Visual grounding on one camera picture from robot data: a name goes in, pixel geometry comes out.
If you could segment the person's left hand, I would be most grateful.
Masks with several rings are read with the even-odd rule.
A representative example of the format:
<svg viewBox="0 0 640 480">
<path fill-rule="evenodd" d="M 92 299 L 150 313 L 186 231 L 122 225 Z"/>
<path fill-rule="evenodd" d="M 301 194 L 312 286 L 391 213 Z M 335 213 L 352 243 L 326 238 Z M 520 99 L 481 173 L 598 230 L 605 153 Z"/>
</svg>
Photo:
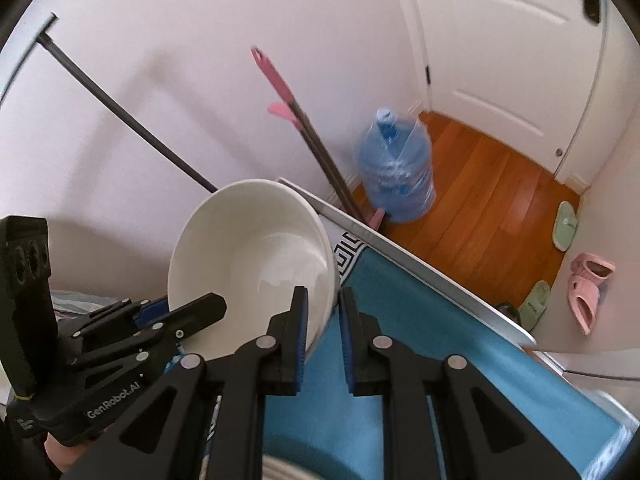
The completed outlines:
<svg viewBox="0 0 640 480">
<path fill-rule="evenodd" d="M 48 434 L 44 441 L 44 449 L 49 460 L 62 474 L 68 471 L 93 445 L 94 441 L 80 442 L 74 446 L 62 445 L 52 434 Z"/>
</svg>

